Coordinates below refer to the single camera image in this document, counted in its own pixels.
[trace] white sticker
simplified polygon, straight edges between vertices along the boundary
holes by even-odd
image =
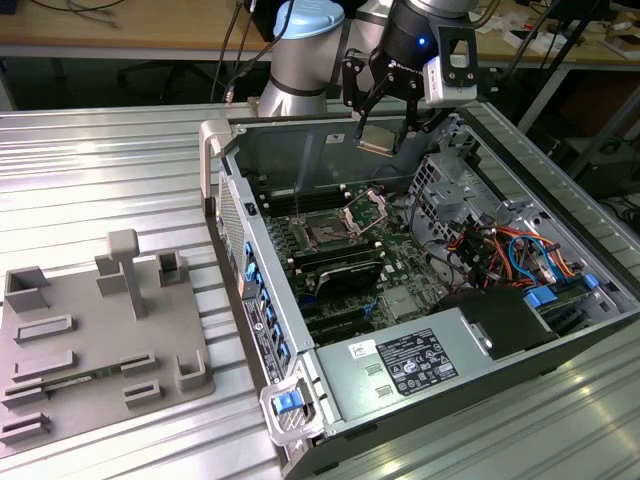
[[[333,133],[331,135],[327,135],[327,140],[325,143],[342,143],[344,142],[344,133]]]
[[[351,352],[351,356],[353,358],[362,358],[367,355],[371,355],[376,353],[376,341],[375,340],[365,340],[360,343],[352,343],[349,345],[349,351]]]

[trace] black cover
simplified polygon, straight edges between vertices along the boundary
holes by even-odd
[[[449,295],[440,300],[434,312],[455,307],[462,310],[469,323],[482,326],[493,343],[489,355],[494,360],[558,338],[538,321],[519,288],[497,285]]]
[[[0,0],[0,15],[15,15],[18,0]]]

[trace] power supply label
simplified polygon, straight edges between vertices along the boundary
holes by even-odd
[[[260,363],[267,377],[269,377],[269,384],[277,383],[282,380],[282,375],[280,374],[278,362],[273,355],[273,347],[269,340],[269,329],[266,328],[262,320],[260,310],[255,300],[245,300],[242,302],[242,306],[249,321],[254,343],[258,348]]]
[[[430,328],[381,343],[377,349],[396,390],[405,397],[458,376]]]

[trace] desk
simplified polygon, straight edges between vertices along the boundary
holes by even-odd
[[[0,57],[118,58],[215,61],[233,13],[232,0],[127,0],[112,7],[119,29],[96,24],[69,12],[57,12],[22,0],[14,16],[0,16]],[[380,5],[376,11],[384,10]],[[538,14],[513,0],[503,0],[498,14],[524,11],[532,19]],[[235,59],[242,27],[243,11],[234,29],[225,58]],[[565,63],[536,99],[523,122],[523,130],[533,123],[570,70],[640,70],[640,62],[630,62],[601,45],[601,36],[587,34],[586,42],[569,53]],[[477,35],[478,55],[483,67],[501,67],[516,49],[502,40],[502,33]],[[265,42],[251,27],[243,59],[254,56]],[[270,54],[263,57],[270,60]],[[537,68],[542,56],[528,50],[519,68]],[[8,109],[10,99],[0,78],[0,111]]]

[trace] aluminum workbench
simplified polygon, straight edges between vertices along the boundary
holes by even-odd
[[[491,106],[470,111],[640,277],[632,233]],[[138,231],[142,255],[179,249],[188,260],[217,386],[209,397],[0,460],[0,478],[280,478],[198,188],[200,123],[247,115],[244,106],[184,106],[0,116],[0,272],[31,264],[47,275],[92,269],[90,260],[105,251],[106,232],[120,228]],[[491,175],[490,166],[484,170]],[[496,166],[491,180],[517,192],[520,186],[500,170]],[[636,324],[555,372],[318,478],[635,479],[638,398]]]

